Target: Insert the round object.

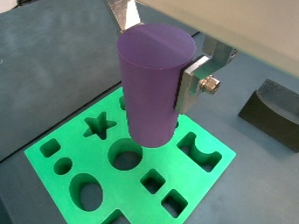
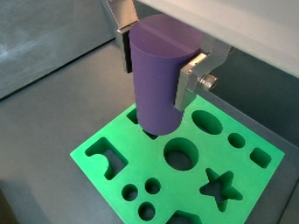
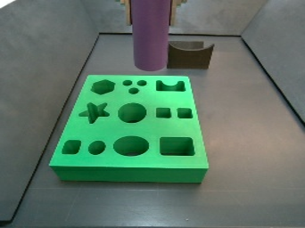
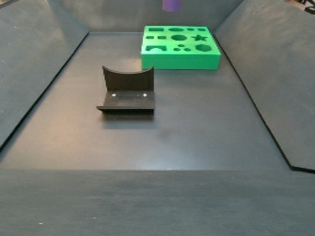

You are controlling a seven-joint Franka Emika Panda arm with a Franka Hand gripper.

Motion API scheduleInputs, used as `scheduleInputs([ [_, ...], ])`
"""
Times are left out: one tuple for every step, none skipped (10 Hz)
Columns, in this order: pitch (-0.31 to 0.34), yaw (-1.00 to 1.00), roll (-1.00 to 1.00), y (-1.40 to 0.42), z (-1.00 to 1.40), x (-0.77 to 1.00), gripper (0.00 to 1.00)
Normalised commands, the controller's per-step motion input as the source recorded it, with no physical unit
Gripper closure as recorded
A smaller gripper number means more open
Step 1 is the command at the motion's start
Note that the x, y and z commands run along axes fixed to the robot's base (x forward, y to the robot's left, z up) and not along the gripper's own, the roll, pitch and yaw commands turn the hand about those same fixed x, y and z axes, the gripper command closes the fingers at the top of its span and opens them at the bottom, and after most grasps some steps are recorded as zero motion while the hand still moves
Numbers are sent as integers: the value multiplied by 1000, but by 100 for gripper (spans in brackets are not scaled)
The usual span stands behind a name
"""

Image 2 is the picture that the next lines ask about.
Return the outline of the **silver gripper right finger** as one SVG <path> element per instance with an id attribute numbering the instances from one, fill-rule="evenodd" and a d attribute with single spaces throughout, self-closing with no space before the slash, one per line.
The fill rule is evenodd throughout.
<path id="1" fill-rule="evenodd" d="M 229 54 L 230 45 L 205 34 L 200 42 L 200 52 L 181 67 L 174 96 L 174 107 L 184 111 L 194 100 L 197 89 L 210 91 L 217 78 L 210 71 L 218 67 Z"/>

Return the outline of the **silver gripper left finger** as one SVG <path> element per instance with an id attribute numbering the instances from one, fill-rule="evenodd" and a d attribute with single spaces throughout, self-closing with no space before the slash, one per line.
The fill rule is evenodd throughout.
<path id="1" fill-rule="evenodd" d="M 101 0 L 106 14 L 114 26 L 116 42 L 121 51 L 124 71 L 132 73 L 132 59 L 129 47 L 129 30 L 138 21 L 133 0 Z"/>

